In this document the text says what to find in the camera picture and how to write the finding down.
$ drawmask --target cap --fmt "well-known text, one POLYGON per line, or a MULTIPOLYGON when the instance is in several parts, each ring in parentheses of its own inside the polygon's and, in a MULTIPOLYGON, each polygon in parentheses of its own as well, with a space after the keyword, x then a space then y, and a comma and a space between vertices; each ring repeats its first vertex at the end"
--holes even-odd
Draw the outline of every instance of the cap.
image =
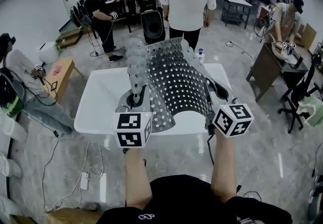
POLYGON ((294 4, 295 8, 297 9, 297 11, 299 13, 302 13, 303 12, 303 5, 304 5, 304 2, 303 0, 292 0, 292 3, 294 4))

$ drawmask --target white box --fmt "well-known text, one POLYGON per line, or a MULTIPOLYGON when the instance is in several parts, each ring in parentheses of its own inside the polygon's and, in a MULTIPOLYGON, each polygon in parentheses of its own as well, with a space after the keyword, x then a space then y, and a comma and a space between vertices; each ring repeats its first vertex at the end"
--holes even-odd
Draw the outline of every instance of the white box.
POLYGON ((254 117, 247 104, 219 105, 213 124, 226 137, 245 134, 254 117))
POLYGON ((151 112, 114 113, 113 131, 120 148, 144 148, 151 133, 151 112))

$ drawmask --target person's hand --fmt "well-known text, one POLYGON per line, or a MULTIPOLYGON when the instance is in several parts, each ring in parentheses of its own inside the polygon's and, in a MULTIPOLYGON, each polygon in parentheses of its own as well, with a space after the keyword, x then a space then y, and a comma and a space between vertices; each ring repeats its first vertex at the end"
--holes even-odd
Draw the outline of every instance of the person's hand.
POLYGON ((211 24, 211 20, 209 20, 208 18, 206 18, 203 22, 204 28, 208 28, 211 24))
POLYGON ((278 49, 278 52, 281 52, 283 50, 282 43, 281 42, 276 42, 276 48, 278 49))

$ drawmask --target gray floor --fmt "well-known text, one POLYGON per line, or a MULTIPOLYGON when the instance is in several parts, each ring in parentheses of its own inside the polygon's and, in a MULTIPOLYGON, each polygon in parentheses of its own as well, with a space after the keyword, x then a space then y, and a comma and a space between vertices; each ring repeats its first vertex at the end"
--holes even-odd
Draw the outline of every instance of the gray floor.
MULTIPOLYGON (((246 53, 242 55, 240 48, 225 46, 230 40, 241 46, 254 59, 257 57, 262 45, 256 40, 253 32, 257 6, 254 8, 246 30, 237 25, 225 27, 219 20, 221 10, 217 9, 217 19, 209 28, 202 28, 197 48, 203 48, 205 51, 205 63, 223 64, 235 95, 248 103, 255 116, 249 133, 236 139, 237 182, 242 185, 242 191, 258 191, 264 202, 289 211, 294 223, 305 223, 307 200, 312 187, 314 153, 318 144, 322 142, 323 131, 321 127, 311 129, 305 126, 299 132, 296 123, 292 134, 287 133, 290 117, 277 114, 277 110, 282 107, 280 97, 286 91, 281 80, 275 82, 259 103, 255 102, 252 82, 249 84, 245 80, 253 60, 246 53)), ((133 32, 129 34, 127 27, 123 25, 114 27, 117 46, 124 46, 129 37, 139 37, 143 40, 141 27, 132 26, 132 29, 133 32)), ((89 56, 91 51, 93 47, 87 36, 83 36, 75 47, 64 51, 62 56, 72 56, 85 79, 93 70, 126 66, 125 60, 110 64, 105 55, 92 58, 89 56)), ((298 51, 309 65, 308 53, 302 49, 298 51)), ((314 81, 321 85, 322 75, 315 73, 314 81)), ((72 116, 76 114, 85 84, 86 80, 74 72, 63 101, 63 106, 72 116)), ((10 192, 12 199, 24 214, 33 216, 41 223, 44 216, 41 189, 43 167, 50 158, 56 139, 39 123, 30 121, 25 116, 21 121, 27 126, 29 135, 26 142, 14 142, 12 159, 23 169, 23 178, 11 178, 10 192)), ((44 190, 47 209, 72 192, 85 161, 88 137, 73 133, 60 139, 53 160, 46 168, 44 190)), ((210 181, 212 163, 206 140, 207 136, 202 135, 176 139, 154 137, 144 150, 149 178, 153 180, 166 175, 189 174, 210 181)), ((123 154, 121 150, 116 149, 114 138, 106 144, 107 149, 101 147, 105 175, 100 181, 91 181, 89 190, 82 191, 82 201, 100 202, 103 208, 123 205, 125 200, 123 154)), ((318 170, 322 169, 322 153, 318 153, 318 170)), ((98 145, 91 143, 86 167, 98 164, 100 160, 98 145)), ((81 199, 78 187, 69 199, 73 205, 78 204, 81 199)), ((71 206, 68 201, 63 205, 71 206)))

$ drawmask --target black chair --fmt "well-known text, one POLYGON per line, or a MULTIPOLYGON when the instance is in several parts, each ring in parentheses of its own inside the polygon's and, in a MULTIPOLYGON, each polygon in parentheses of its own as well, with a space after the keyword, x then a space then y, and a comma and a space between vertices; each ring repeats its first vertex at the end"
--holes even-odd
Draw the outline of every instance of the black chair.
POLYGON ((307 92, 308 87, 310 85, 310 82, 311 82, 311 80, 312 80, 312 78, 314 76, 314 72, 315 72, 315 63, 312 62, 311 68, 309 69, 309 72, 308 72, 306 80, 304 81, 304 78, 303 78, 302 82, 292 89, 291 98, 289 98, 288 96, 285 97, 285 101, 288 101, 291 109, 281 108, 281 109, 278 110, 279 114, 281 112, 286 112, 286 113, 289 113, 289 114, 293 115, 291 128, 288 130, 289 134, 293 130, 295 119, 297 119, 297 121, 300 124, 299 130, 302 130, 304 126, 303 126, 303 123, 302 123, 300 117, 305 117, 305 118, 309 117, 308 113, 302 113, 300 115, 296 113, 297 108, 298 108, 298 102, 301 101, 304 97, 309 97, 310 94, 314 93, 317 90, 321 94, 323 94, 322 89, 316 83, 314 83, 315 87, 307 92))

